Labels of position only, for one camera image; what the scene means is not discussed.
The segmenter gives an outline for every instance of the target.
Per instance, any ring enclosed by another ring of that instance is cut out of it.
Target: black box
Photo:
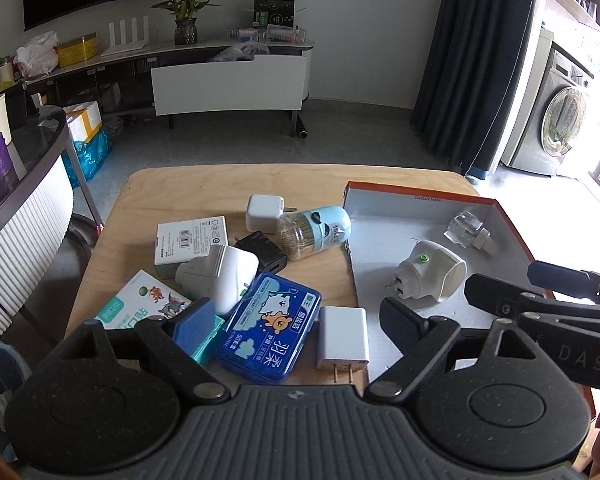
[[[267,28],[267,25],[294,26],[294,0],[254,0],[253,26]]]

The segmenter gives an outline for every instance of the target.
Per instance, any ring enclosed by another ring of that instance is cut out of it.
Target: black power adapter
[[[258,274],[261,272],[277,274],[286,267],[286,254],[262,231],[245,236],[242,240],[238,240],[235,246],[258,257]]]

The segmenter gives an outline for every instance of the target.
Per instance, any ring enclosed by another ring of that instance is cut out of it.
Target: washing machine
[[[555,175],[584,124],[592,80],[589,70],[552,41],[528,119],[522,121],[523,128],[514,129],[501,158],[503,163],[518,170]]]

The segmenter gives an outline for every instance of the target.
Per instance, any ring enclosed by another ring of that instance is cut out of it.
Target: yellow box
[[[58,52],[58,65],[63,67],[81,61],[86,61],[98,53],[98,40],[96,33],[65,41],[56,46]]]

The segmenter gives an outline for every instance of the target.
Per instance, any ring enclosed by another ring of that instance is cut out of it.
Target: open cardboard box
[[[439,243],[460,256],[467,264],[467,277],[479,272],[546,294],[545,290],[531,285],[526,278],[526,268],[535,259],[493,198],[349,182],[344,208],[352,224],[347,250],[358,306],[366,309],[370,381],[402,356],[380,328],[379,307],[382,298],[394,295],[394,290],[387,289],[386,285],[393,281],[395,268],[411,254],[420,240]],[[484,221],[484,227],[500,246],[495,256],[473,247],[464,248],[445,237],[449,222],[463,209]],[[494,319],[491,314],[467,303],[464,285],[442,303],[436,303],[430,296],[403,301],[422,317],[446,316],[463,327],[488,328]]]

